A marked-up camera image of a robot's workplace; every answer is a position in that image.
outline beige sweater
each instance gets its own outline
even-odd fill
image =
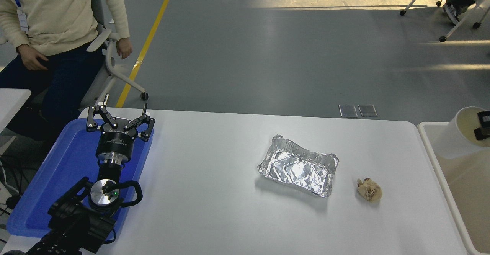
[[[129,37],[124,0],[105,0],[121,38]],[[21,31],[15,0],[0,0],[0,27],[14,49],[29,44],[50,56],[77,48],[97,36],[90,0],[20,0],[29,32]]]

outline aluminum foil tray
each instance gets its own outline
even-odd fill
[[[264,161],[257,168],[266,178],[297,185],[326,198],[332,193],[337,165],[338,158],[334,154],[312,152],[276,135]]]

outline sneaker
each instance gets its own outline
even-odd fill
[[[459,23],[458,11],[456,11],[455,7],[452,4],[448,4],[448,3],[444,4],[443,9],[446,15],[448,16],[449,20],[453,24],[456,25],[457,23]]]

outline robotic arm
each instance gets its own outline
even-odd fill
[[[155,119],[147,115],[147,104],[143,113],[135,120],[112,117],[107,111],[108,95],[101,105],[89,108],[87,132],[100,131],[96,157],[99,172],[95,183],[82,178],[59,198],[48,210],[51,215],[49,228],[51,231],[35,244],[27,253],[11,250],[4,255],[81,255],[80,248],[96,253],[114,230],[116,220],[114,214],[119,208],[133,206],[142,200],[140,184],[130,180],[120,182],[124,164],[131,160],[134,141],[138,138],[137,127],[147,124],[148,128],[140,133],[139,138],[147,142],[152,134]],[[99,127],[94,116],[100,114],[104,123]],[[134,187],[136,199],[124,202],[119,191]],[[89,207],[82,201],[89,200]]]

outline white cup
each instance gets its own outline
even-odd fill
[[[432,149],[445,159],[479,152],[490,147],[490,138],[476,140],[474,129],[481,126],[478,113],[485,111],[479,107],[465,107],[446,126],[444,131],[432,143]]]

